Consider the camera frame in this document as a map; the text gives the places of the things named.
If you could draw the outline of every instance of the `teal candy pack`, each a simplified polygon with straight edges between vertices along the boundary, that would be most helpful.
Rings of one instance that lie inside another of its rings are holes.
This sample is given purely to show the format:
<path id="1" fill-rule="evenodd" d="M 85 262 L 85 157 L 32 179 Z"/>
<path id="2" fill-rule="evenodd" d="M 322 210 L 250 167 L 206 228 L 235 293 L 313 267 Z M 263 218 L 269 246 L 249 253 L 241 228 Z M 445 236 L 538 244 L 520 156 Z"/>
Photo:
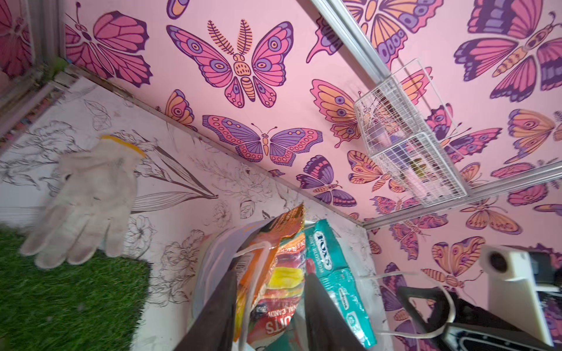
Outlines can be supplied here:
<path id="1" fill-rule="evenodd" d="M 355 279 L 342 248 L 327 220 L 305 230 L 306 255 L 314 261 L 316 275 L 336 304 L 351 331 L 365 348 L 377 343 L 369 316 L 363 307 Z"/>

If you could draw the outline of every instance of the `glove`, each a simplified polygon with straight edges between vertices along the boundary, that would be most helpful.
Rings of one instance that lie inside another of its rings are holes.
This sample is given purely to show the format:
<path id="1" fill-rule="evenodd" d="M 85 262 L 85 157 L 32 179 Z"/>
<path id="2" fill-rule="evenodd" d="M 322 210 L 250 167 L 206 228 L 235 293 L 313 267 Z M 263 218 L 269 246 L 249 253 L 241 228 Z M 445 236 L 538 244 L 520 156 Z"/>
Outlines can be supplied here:
<path id="1" fill-rule="evenodd" d="M 65 259 L 79 265 L 105 238 L 106 255 L 119 256 L 137 195 L 134 170 L 145 156 L 114 136 L 103 136 L 90 152 L 63 155 L 59 172 L 66 182 L 21 246 L 21 254 L 39 253 L 39 268 L 57 267 Z"/>

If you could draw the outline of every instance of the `pink wallpaper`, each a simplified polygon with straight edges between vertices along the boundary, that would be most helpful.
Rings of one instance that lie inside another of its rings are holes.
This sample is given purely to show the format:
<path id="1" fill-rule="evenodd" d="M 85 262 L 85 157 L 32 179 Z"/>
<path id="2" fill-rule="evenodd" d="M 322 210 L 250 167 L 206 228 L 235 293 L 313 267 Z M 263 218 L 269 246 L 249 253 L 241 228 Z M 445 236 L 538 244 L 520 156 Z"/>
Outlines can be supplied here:
<path id="1" fill-rule="evenodd" d="M 419 58 L 430 72 L 444 105 L 418 70 L 399 80 L 473 186 L 560 156 L 560 2 L 344 2 L 392 70 Z M 372 86 L 308 1 L 66 1 L 65 12 L 69 61 L 303 192 L 359 220 L 417 204 L 364 156 L 352 106 Z"/>
<path id="2" fill-rule="evenodd" d="M 481 247 L 519 245 L 549 252 L 552 265 L 562 263 L 562 185 L 561 181 L 535 185 L 517 192 L 446 212 L 415 218 L 390 227 L 368 231 L 373 260 L 378 272 L 421 270 L 460 297 L 487 307 L 488 277 L 478 263 Z M 416 277 L 403 278 L 409 286 L 425 287 Z M 394 297 L 394 285 L 382 283 L 381 293 L 390 328 L 410 330 L 411 322 Z M 430 307 L 423 300 L 416 304 L 426 315 Z M 551 306 L 547 323 L 556 343 L 562 344 L 562 313 Z M 395 339 L 396 351 L 416 351 L 411 339 Z"/>
<path id="3" fill-rule="evenodd" d="M 0 0 L 0 91 L 31 66 L 26 0 Z"/>

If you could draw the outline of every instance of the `white wire rack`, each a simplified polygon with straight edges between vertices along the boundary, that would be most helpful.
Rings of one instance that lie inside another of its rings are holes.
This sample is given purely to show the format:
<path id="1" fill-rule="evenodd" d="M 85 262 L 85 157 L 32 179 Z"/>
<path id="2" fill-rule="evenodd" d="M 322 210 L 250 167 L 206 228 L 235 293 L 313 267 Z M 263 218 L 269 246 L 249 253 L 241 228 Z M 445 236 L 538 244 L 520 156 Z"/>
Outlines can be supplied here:
<path id="1" fill-rule="evenodd" d="M 429 207 L 467 196 L 454 165 L 396 74 L 363 95 L 354 108 L 369 157 L 420 204 Z"/>

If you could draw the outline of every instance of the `artificial grass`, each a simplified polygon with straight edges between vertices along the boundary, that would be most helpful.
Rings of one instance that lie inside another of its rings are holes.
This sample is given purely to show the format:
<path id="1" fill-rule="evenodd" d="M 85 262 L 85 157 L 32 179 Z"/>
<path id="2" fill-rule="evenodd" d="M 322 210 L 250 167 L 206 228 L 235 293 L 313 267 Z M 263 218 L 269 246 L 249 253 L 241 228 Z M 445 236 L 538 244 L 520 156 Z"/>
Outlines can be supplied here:
<path id="1" fill-rule="evenodd" d="M 147 262 L 98 251 L 40 270 L 0 227 L 0 351 L 128 351 L 148 294 Z"/>

